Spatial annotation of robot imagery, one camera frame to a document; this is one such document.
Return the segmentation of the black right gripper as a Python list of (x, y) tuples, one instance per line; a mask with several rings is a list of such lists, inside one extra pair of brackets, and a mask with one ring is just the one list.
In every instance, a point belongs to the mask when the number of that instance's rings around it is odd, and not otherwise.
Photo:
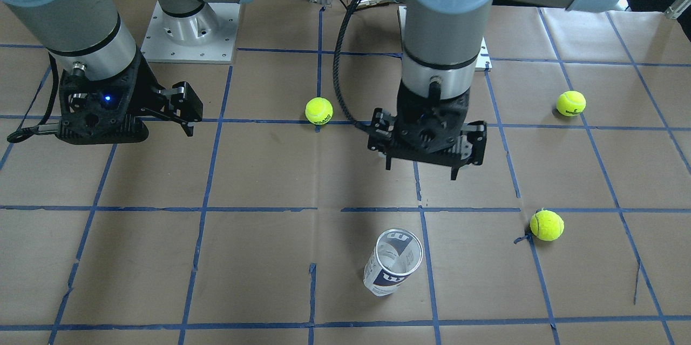
[(204, 106), (188, 82), (162, 89), (142, 54), (121, 72), (99, 81), (87, 78), (86, 62), (64, 70), (58, 96), (61, 118), (55, 137), (69, 144), (140, 143), (148, 138), (141, 117), (161, 113), (193, 136)]

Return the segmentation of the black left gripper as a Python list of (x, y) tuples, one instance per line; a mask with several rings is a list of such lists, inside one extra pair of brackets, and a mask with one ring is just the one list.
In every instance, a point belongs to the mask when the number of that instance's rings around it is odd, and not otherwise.
[(441, 98), (440, 86), (430, 91), (432, 97), (426, 98), (400, 86), (396, 116), (382, 108), (373, 112), (367, 148), (385, 157), (387, 171), (393, 159), (410, 160), (451, 167), (451, 181), (456, 181), (460, 168), (483, 164), (487, 122), (465, 121), (470, 91), (450, 99)]

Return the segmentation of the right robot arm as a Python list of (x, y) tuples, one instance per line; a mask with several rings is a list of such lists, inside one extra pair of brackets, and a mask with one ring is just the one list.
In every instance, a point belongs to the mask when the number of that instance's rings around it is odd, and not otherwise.
[(112, 0), (2, 0), (49, 52), (52, 86), (37, 125), (7, 136), (11, 144), (52, 135), (69, 144), (140, 143), (143, 118), (180, 125), (186, 136), (204, 105), (188, 82), (159, 84), (148, 60), (231, 60), (237, 15), (252, 0), (157, 0), (159, 13), (141, 47)]

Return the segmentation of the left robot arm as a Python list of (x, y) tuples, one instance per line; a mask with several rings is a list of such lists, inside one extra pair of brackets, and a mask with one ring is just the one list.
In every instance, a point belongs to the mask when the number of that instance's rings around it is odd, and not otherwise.
[[(377, 108), (368, 148), (385, 159), (447, 166), (451, 179), (481, 165), (485, 121), (467, 122), (470, 87), (494, 0), (391, 0), (405, 7), (396, 114)], [(619, 0), (508, 0), (600, 13)]]

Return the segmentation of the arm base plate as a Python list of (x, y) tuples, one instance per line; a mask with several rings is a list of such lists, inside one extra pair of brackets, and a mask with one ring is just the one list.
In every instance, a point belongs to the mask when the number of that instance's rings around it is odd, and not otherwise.
[(241, 8), (210, 3), (196, 15), (176, 18), (156, 3), (141, 53), (149, 64), (231, 64)]
[[(400, 28), (401, 40), (404, 40), (405, 21), (407, 21), (407, 6), (405, 6), (405, 5), (398, 6), (397, 13), (398, 13), (398, 18), (399, 18), (399, 28)], [(479, 54), (477, 55), (476, 62), (475, 62), (475, 72), (482, 72), (484, 70), (491, 70), (493, 67), (493, 65), (491, 63), (490, 54), (489, 54), (489, 51), (488, 51), (486, 46), (487, 46), (486, 40), (484, 37), (482, 37), (481, 45), (479, 48)]]

